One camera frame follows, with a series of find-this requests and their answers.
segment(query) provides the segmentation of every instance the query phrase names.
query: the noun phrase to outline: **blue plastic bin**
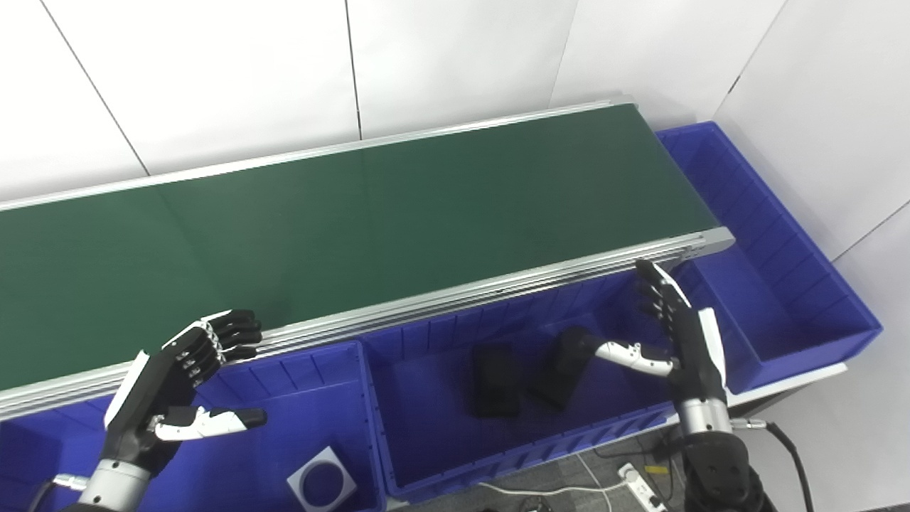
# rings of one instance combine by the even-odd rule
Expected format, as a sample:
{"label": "blue plastic bin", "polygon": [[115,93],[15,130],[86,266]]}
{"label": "blue plastic bin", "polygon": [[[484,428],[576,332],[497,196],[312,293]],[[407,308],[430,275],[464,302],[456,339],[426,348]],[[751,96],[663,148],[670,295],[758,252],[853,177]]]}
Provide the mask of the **blue plastic bin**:
{"label": "blue plastic bin", "polygon": [[[331,446],[358,485],[339,512],[385,509],[367,374],[359,343],[347,342],[229,366],[200,386],[200,403],[264,407],[259,429],[184,443],[152,481],[140,510],[303,510],[286,478]],[[21,512],[57,473],[90,475],[104,439],[109,398],[0,425],[0,510]],[[44,510],[73,503],[56,489]]]}
{"label": "blue plastic bin", "polygon": [[645,316],[633,311],[634,281],[613,274],[365,335],[389,494],[423,501],[663,423],[664,380],[601,360],[563,412],[525,395],[516,418],[470,413],[476,343],[511,343],[527,384],[570,325],[650,339],[652,326],[629,322]]}
{"label": "blue plastic bin", "polygon": [[678,278],[717,309],[734,392],[842,362],[881,324],[714,123],[658,137],[736,237]]}

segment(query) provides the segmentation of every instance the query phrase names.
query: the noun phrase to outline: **robot finger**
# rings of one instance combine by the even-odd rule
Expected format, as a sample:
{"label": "robot finger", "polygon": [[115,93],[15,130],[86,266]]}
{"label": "robot finger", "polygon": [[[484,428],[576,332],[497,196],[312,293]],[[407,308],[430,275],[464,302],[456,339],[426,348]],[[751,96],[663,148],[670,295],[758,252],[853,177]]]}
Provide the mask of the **robot finger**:
{"label": "robot finger", "polygon": [[231,329],[232,325],[246,325],[256,323],[256,314],[251,310],[227,310],[202,317],[203,322],[208,322],[219,336]]}
{"label": "robot finger", "polygon": [[635,290],[644,296],[644,298],[652,302],[661,302],[663,301],[663,296],[657,288],[654,288],[647,282],[639,282],[635,286]]}
{"label": "robot finger", "polygon": [[256,357],[256,347],[249,345],[234,345],[232,348],[227,349],[222,354],[225,356],[227,362],[231,361],[241,361],[244,359],[251,359]]}
{"label": "robot finger", "polygon": [[195,375],[190,376],[190,380],[193,381],[193,387],[196,387],[208,379],[212,378],[219,369],[221,369],[221,362],[215,360],[214,362],[208,362],[204,366],[194,367],[193,373]]}
{"label": "robot finger", "polygon": [[190,379],[198,379],[200,375],[205,375],[211,370],[213,373],[221,367],[222,359],[217,356],[215,351],[205,354],[201,359],[194,361],[192,364],[185,365],[183,370]]}
{"label": "robot finger", "polygon": [[219,336],[218,342],[225,351],[237,345],[249,345],[262,341],[261,331],[239,332],[227,336]]}
{"label": "robot finger", "polygon": [[660,290],[664,284],[663,274],[657,269],[657,265],[647,260],[635,261],[635,272],[645,282],[650,284],[654,290]]}

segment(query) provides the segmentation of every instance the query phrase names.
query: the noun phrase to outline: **robotic arm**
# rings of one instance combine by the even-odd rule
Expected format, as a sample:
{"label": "robotic arm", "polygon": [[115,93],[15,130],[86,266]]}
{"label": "robotic arm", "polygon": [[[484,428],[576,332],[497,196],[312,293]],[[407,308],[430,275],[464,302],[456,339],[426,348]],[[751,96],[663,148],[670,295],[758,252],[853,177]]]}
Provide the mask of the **robotic arm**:
{"label": "robotic arm", "polygon": [[95,473],[64,512],[133,512],[149,481],[191,439],[264,425],[262,409],[206,411],[192,406],[196,387],[223,364],[256,355],[261,325],[252,311],[231,310],[191,323],[153,355],[140,352],[105,414],[107,436]]}
{"label": "robotic arm", "polygon": [[642,309],[660,322],[674,357],[661,359],[658,351],[639,343],[604,340],[580,327],[562,336],[576,337],[597,357],[667,378],[682,429],[686,510],[774,511],[749,466],[744,442],[733,434],[724,391],[723,345],[713,309],[695,310],[676,281],[650,261],[637,261],[635,266],[648,299]]}

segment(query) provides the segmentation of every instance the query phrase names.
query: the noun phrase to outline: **black cable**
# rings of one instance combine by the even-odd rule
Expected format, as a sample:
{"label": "black cable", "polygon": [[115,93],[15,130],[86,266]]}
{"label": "black cable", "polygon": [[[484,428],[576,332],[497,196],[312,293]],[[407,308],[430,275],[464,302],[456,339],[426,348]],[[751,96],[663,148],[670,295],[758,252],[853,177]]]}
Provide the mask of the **black cable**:
{"label": "black cable", "polygon": [[41,486],[38,488],[38,492],[35,493],[35,497],[32,498],[32,503],[28,506],[25,512],[38,512],[38,509],[41,508],[41,504],[45,501],[45,498],[53,488],[53,481],[45,480],[42,482]]}
{"label": "black cable", "polygon": [[777,440],[784,445],[784,448],[790,452],[790,455],[794,458],[794,465],[796,465],[796,474],[799,475],[799,485],[803,488],[803,499],[805,500],[805,510],[806,512],[815,512],[815,507],[812,506],[812,493],[809,491],[809,478],[805,475],[805,468],[803,467],[803,461],[799,458],[799,454],[796,453],[796,445],[794,442],[787,437],[787,434],[784,434],[784,431],[781,430],[781,427],[777,426],[776,423],[768,423],[767,426],[768,432],[770,432],[774,437],[777,437]]}
{"label": "black cable", "polygon": [[[642,444],[642,440],[639,439],[638,437],[635,437],[635,442],[638,443],[638,446],[642,449],[642,460],[643,460],[643,463],[647,466],[647,465],[648,465],[648,458],[647,458],[647,456],[644,455],[644,453],[648,453],[648,454],[652,453],[652,452],[654,451],[654,448],[656,448],[657,446],[655,446],[654,448],[652,448],[652,449],[649,451],[649,450],[645,450],[645,449],[644,449],[644,445]],[[670,467],[672,467],[672,463],[669,462],[669,460],[667,461],[667,464],[669,464]],[[670,500],[663,496],[663,491],[661,491],[661,488],[657,485],[657,482],[655,482],[654,479],[651,478],[650,475],[648,475],[648,472],[647,472],[647,471],[645,471],[644,473],[642,473],[642,477],[644,477],[646,480],[648,480],[650,486],[654,487],[654,494],[656,494],[657,497],[661,499],[661,501],[663,502],[663,505],[666,507],[666,509],[667,509],[669,512],[673,512],[672,508],[670,508]]]}
{"label": "black cable", "polygon": [[600,457],[600,458],[602,458],[602,459],[607,459],[607,460],[612,459],[612,458],[618,458],[618,457],[631,457],[631,456],[646,456],[646,455],[648,455],[648,452],[622,452],[622,453],[619,453],[619,454],[603,455],[603,454],[597,453],[597,448],[592,449],[592,452],[593,452],[596,456],[598,456],[598,457]]}

